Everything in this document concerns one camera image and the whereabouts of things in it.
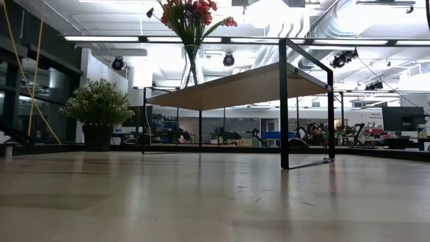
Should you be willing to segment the blue table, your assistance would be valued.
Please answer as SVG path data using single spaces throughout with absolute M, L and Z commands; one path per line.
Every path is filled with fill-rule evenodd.
M 296 133 L 295 132 L 289 132 L 288 138 L 295 138 Z M 278 131 L 271 131 L 271 132 L 263 132 L 261 138 L 263 140 L 281 140 L 281 132 Z

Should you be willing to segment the cardboard boxes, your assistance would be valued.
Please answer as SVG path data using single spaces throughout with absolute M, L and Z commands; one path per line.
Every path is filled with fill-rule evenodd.
M 253 140 L 251 138 L 228 139 L 227 143 L 236 147 L 251 147 Z

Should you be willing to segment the black monitor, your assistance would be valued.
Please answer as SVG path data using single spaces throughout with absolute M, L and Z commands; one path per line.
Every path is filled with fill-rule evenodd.
M 153 107 L 146 106 L 130 106 L 128 108 L 132 112 L 132 116 L 122 123 L 123 127 L 149 127 L 152 122 Z
M 417 131 L 426 124 L 422 107 L 383 107 L 382 117 L 385 131 Z

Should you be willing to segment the tall glass vase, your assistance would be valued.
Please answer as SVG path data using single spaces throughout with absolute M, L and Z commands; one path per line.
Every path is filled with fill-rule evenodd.
M 185 66 L 181 78 L 180 89 L 199 85 L 204 81 L 202 65 L 200 64 L 200 47 L 196 45 L 185 45 L 183 47 Z

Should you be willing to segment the large red flower bunch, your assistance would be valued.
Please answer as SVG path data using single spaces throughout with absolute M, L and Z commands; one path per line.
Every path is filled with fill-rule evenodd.
M 218 22 L 213 22 L 212 13 L 218 10 L 217 3 L 213 0 L 192 0 L 197 2 L 197 8 L 202 14 L 204 30 L 201 39 L 207 38 L 212 32 L 221 26 L 236 27 L 233 17 L 226 17 Z

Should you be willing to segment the long ceiling light strip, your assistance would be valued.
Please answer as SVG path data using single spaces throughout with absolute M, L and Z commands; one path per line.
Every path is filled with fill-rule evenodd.
M 279 38 L 231 38 L 231 43 L 238 44 L 279 44 Z
M 147 42 L 174 42 L 174 43 L 183 43 L 181 38 L 179 37 L 171 37 L 171 36 L 165 36 L 165 37 L 147 37 Z M 221 43 L 222 38 L 219 37 L 209 37 L 202 40 L 202 43 Z
M 314 40 L 313 44 L 321 45 L 358 45 L 358 46 L 370 46 L 370 45 L 386 45 L 387 40 Z
M 430 40 L 398 40 L 396 42 L 397 46 L 420 46 L 429 47 Z
M 72 42 L 138 42 L 135 36 L 65 36 L 65 40 Z

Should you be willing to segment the wooden shelf black metal frame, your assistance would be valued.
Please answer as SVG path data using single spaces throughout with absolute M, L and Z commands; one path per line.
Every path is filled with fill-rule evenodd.
M 333 70 L 322 64 L 289 38 L 268 38 L 266 44 L 277 44 L 278 61 L 276 63 L 171 93 L 150 98 L 144 97 L 143 105 L 150 103 L 158 106 L 195 110 L 202 113 L 206 110 L 279 100 L 281 168 L 297 169 L 332 163 L 335 160 Z M 321 81 L 290 64 L 287 54 L 289 49 L 325 71 L 327 80 L 325 82 Z M 327 94 L 329 105 L 327 110 L 329 121 L 328 157 L 322 161 L 292 166 L 290 165 L 288 100 L 293 97 L 324 93 Z

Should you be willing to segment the black aluminium table frame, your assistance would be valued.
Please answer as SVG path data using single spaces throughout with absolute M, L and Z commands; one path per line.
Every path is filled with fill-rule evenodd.
M 69 153 L 85 150 L 83 144 L 65 145 L 18 145 L 14 144 L 13 155 L 35 155 L 44 153 Z M 155 152 L 155 153 L 255 153 L 279 154 L 280 148 L 263 147 L 222 147 L 222 146 L 141 146 L 141 145 L 112 145 L 110 151 Z M 335 148 L 336 155 L 358 155 L 365 157 L 378 157 L 387 159 L 403 159 L 409 161 L 422 161 L 430 163 L 429 151 L 405 151 L 390 149 L 364 149 L 364 148 Z M 0 157 L 5 156 L 5 145 L 0 145 Z

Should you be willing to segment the potted green plant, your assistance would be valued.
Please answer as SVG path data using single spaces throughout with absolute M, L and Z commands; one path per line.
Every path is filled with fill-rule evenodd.
M 106 152 L 114 128 L 133 117 L 128 96 L 117 90 L 117 84 L 105 79 L 76 88 L 59 111 L 82 125 L 85 150 Z

